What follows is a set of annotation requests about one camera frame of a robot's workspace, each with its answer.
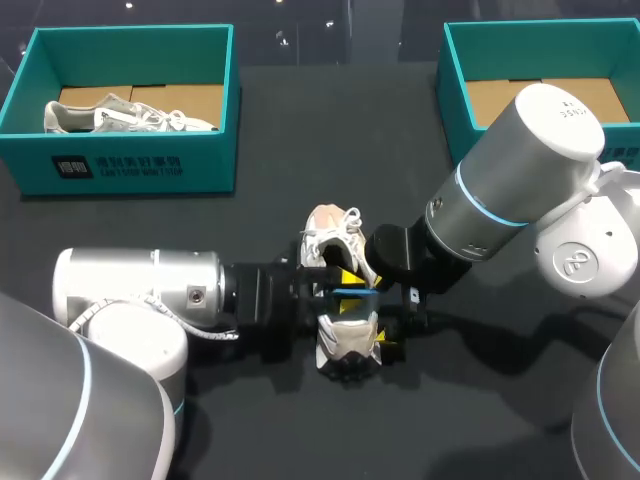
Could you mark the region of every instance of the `open box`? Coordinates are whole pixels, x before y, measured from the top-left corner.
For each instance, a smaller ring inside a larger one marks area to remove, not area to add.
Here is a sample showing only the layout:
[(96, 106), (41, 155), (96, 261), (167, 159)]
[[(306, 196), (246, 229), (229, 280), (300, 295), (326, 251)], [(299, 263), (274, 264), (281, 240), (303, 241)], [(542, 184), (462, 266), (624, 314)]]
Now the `open box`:
[[(47, 102), (109, 91), (219, 131), (43, 132)], [(238, 108), (231, 25), (36, 29), (0, 112), (0, 157), (25, 195), (230, 192)]]
[(436, 92), (454, 163), (522, 88), (540, 81), (594, 112), (605, 133), (602, 160), (640, 168), (640, 24), (633, 18), (445, 24)]

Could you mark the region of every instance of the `cylindrical robot link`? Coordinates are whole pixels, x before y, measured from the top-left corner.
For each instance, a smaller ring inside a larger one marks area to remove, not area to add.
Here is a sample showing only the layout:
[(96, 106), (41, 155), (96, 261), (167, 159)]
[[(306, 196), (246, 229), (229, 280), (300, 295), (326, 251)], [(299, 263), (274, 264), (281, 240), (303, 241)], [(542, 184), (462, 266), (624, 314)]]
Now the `cylindrical robot link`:
[(429, 230), (462, 259), (491, 258), (583, 188), (603, 147), (602, 127), (584, 104), (552, 85), (531, 85), (434, 195)]
[(224, 268), (215, 252), (75, 248), (58, 257), (53, 306), (64, 325), (97, 301), (139, 294), (195, 327), (212, 327), (223, 308)]
[(640, 478), (639, 313), (636, 306), (573, 413), (571, 442), (585, 480)]

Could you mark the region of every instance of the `white sneaker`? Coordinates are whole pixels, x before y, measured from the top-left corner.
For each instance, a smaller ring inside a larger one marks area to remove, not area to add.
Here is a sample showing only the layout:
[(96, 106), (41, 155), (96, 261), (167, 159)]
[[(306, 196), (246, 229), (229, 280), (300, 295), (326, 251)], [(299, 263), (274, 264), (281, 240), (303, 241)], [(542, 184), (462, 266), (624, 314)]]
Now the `white sneaker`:
[[(317, 206), (304, 230), (300, 250), (302, 265), (341, 266), (359, 274), (369, 288), (373, 287), (376, 274), (364, 256), (361, 225), (357, 208), (345, 212), (336, 205)], [(371, 295), (354, 309), (318, 317), (316, 366), (321, 372), (331, 377), (362, 377), (380, 365), (376, 310), (377, 295)]]
[(49, 102), (44, 108), (46, 133), (69, 132), (206, 132), (218, 130), (179, 110), (165, 113), (144, 103), (131, 103), (110, 93), (93, 107)]

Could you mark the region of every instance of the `robot logo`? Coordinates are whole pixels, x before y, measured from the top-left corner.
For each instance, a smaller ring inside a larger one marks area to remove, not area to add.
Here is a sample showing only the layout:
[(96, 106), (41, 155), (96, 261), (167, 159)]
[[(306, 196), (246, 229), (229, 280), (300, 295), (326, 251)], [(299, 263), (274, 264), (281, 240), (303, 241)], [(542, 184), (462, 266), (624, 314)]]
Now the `robot logo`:
[(580, 267), (583, 263), (587, 263), (589, 260), (591, 260), (591, 255), (589, 255), (589, 252), (585, 250), (576, 250), (576, 252), (572, 256), (565, 259), (564, 273), (568, 277), (570, 277), (578, 270), (580, 270)]
[(598, 257), (586, 245), (567, 242), (556, 248), (553, 255), (556, 272), (565, 281), (587, 283), (598, 273)]

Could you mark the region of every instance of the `box label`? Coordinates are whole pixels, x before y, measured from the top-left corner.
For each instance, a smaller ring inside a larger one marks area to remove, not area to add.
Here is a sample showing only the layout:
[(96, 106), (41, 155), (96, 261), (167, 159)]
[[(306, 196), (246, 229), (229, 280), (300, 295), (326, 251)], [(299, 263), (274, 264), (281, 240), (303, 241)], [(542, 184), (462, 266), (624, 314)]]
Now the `box label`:
[(97, 157), (98, 175), (116, 177), (181, 177), (184, 173), (177, 156)]
[(82, 155), (54, 155), (51, 160), (61, 178), (93, 178), (87, 159)]

